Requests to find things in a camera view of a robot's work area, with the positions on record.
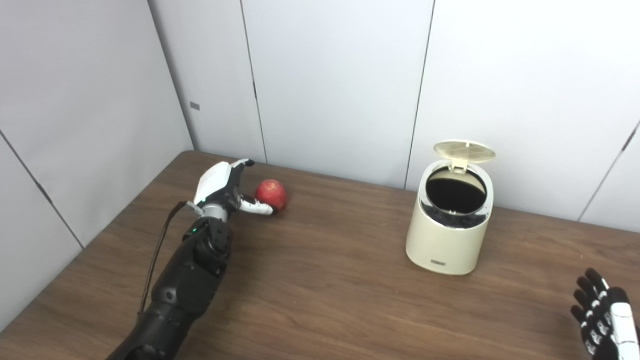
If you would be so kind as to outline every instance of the wood grain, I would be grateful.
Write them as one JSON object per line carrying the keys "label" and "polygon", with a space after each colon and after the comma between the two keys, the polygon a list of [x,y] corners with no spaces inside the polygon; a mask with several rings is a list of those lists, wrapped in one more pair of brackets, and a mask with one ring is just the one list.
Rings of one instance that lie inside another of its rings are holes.
{"label": "wood grain", "polygon": [[[0,334],[0,359],[104,359],[167,213],[224,159],[179,155]],[[589,359],[568,311],[589,266],[640,308],[640,234],[495,209],[476,270],[440,275],[404,253],[415,193],[262,164],[241,189],[268,177],[288,208],[232,216],[226,278],[180,360]],[[159,268],[194,218],[175,217]]]}

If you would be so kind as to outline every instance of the open lid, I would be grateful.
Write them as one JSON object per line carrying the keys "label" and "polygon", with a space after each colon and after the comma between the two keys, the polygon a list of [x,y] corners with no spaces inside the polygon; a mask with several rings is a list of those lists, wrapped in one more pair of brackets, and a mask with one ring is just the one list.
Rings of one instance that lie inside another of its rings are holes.
{"label": "open lid", "polygon": [[451,159],[451,171],[464,174],[467,163],[484,163],[495,157],[495,152],[488,146],[468,140],[446,140],[433,146],[440,156]]}

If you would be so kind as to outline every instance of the black cable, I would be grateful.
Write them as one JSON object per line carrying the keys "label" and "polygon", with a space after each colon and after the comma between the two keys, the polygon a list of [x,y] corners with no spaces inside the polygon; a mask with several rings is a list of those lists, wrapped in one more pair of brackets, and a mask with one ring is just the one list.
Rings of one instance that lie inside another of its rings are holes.
{"label": "black cable", "polygon": [[171,219],[175,216],[175,214],[182,209],[183,206],[187,204],[186,201],[180,201],[178,204],[169,212],[169,216],[166,218],[164,222],[164,226],[162,231],[160,232],[160,237],[158,237],[158,243],[156,245],[156,249],[154,251],[154,256],[151,258],[151,264],[149,264],[149,271],[147,273],[147,281],[145,282],[145,289],[142,293],[142,300],[140,301],[140,309],[138,310],[138,320],[140,320],[140,315],[145,310],[145,304],[147,302],[147,295],[149,293],[149,286],[151,285],[151,277],[154,274],[154,268],[156,267],[156,260],[158,259],[158,254],[160,253],[160,247],[162,246],[162,242],[164,241],[164,236],[166,235],[166,231],[169,228],[169,223]]}

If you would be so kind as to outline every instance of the apple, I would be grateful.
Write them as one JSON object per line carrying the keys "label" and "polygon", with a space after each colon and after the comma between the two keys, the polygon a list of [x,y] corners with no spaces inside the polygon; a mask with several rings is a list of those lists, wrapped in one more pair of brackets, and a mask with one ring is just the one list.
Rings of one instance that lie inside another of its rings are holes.
{"label": "apple", "polygon": [[259,202],[264,202],[276,208],[278,211],[284,209],[287,204],[287,193],[284,186],[274,179],[266,179],[255,189],[254,197]]}

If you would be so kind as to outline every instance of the cream trash can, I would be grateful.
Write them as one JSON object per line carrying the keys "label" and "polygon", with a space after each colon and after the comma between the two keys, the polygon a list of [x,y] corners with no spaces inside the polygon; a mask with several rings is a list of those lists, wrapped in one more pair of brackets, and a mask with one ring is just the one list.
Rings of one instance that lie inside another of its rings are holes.
{"label": "cream trash can", "polygon": [[437,143],[445,160],[422,175],[406,237],[406,254],[416,265],[449,275],[475,267],[493,209],[489,175],[473,163],[495,157],[487,146],[466,140]]}

